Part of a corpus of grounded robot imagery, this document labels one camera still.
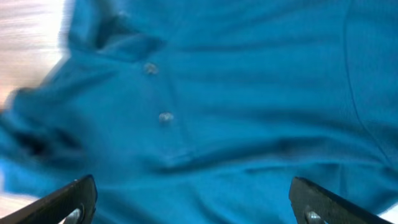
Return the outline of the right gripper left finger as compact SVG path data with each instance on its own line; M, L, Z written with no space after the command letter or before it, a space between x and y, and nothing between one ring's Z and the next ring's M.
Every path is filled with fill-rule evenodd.
M91 224L97 198L95 180L86 175L1 218L1 224Z

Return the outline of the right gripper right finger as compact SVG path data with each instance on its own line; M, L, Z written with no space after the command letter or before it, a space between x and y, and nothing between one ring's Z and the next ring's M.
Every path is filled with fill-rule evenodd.
M298 224L392 224L302 177L293 178L289 200Z

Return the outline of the blue polo shirt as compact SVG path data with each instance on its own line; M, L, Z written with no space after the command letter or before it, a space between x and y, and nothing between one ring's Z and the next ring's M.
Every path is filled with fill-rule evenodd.
M397 202L397 2L80 0L1 113L4 189L91 174L95 223L294 223L305 177Z

